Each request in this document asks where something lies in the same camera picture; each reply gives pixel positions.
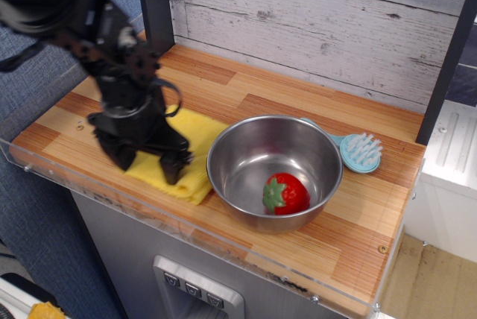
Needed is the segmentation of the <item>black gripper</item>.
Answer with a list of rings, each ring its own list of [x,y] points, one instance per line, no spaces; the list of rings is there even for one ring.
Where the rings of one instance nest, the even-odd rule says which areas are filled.
[[[169,185],[177,183],[183,164],[192,161],[189,142],[167,122],[162,91],[155,89],[145,102],[131,110],[105,105],[88,115],[104,153],[121,170],[131,167],[137,151],[160,155],[160,166]]]

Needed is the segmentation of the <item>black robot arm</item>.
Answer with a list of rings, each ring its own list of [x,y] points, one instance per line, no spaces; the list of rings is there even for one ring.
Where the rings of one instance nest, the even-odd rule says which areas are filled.
[[[159,156],[169,184],[192,161],[189,142],[168,123],[157,77],[158,54],[141,40],[111,0],[1,0],[1,24],[34,39],[1,62],[12,72],[46,45],[70,53],[96,81],[101,111],[88,117],[106,155],[128,169],[138,151]]]

